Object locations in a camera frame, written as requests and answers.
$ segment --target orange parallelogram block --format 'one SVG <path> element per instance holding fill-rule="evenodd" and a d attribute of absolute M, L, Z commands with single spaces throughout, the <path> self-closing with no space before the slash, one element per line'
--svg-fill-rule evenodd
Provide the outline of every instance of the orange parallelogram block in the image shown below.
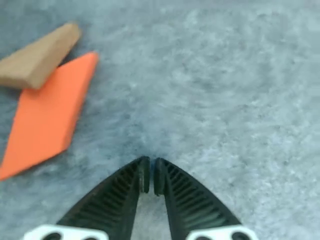
<path fill-rule="evenodd" d="M 87 53 L 58 67 L 40 90 L 22 91 L 0 180 L 68 148 L 97 62 L 98 54 Z"/>

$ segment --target brown wedge block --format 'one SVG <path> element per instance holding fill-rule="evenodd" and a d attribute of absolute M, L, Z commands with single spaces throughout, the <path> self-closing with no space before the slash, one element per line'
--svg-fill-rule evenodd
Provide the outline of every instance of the brown wedge block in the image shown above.
<path fill-rule="evenodd" d="M 75 23 L 66 23 L 48 35 L 0 60 L 0 85 L 39 89 L 81 36 Z"/>

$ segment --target gray carpet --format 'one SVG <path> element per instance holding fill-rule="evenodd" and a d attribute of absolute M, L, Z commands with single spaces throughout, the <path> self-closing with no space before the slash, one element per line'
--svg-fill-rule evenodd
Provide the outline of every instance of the gray carpet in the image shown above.
<path fill-rule="evenodd" d="M 260 240 L 320 238 L 319 1 L 1 0 L 0 58 L 68 21 L 84 34 L 67 60 L 99 65 L 70 148 L 0 183 L 1 239 L 141 155 L 188 171 Z M 0 89 L 0 155 L 18 96 Z M 138 205 L 131 239 L 171 239 L 164 199 Z"/>

